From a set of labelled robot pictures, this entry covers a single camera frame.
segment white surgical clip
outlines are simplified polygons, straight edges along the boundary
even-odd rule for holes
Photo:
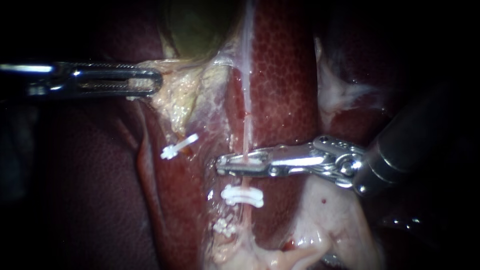
[[[169,146],[163,149],[163,152],[161,153],[160,158],[163,160],[164,159],[171,160],[179,154],[179,151],[182,148],[192,144],[198,139],[199,139],[199,136],[195,133],[193,135],[190,135],[188,138],[182,140],[181,142],[177,143],[176,145],[170,144]]]
[[[230,184],[225,186],[225,189],[220,193],[222,199],[229,206],[235,204],[249,204],[256,208],[264,206],[264,193],[258,188],[232,186]]]

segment metal forceps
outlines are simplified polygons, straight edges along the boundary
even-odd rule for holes
[[[277,145],[243,154],[225,154],[215,161],[219,175],[286,177],[313,174],[342,188],[352,187],[365,150],[328,135],[301,145]]]
[[[162,75],[131,64],[51,62],[0,64],[15,91],[0,100],[52,101],[103,97],[144,97],[157,92]]]

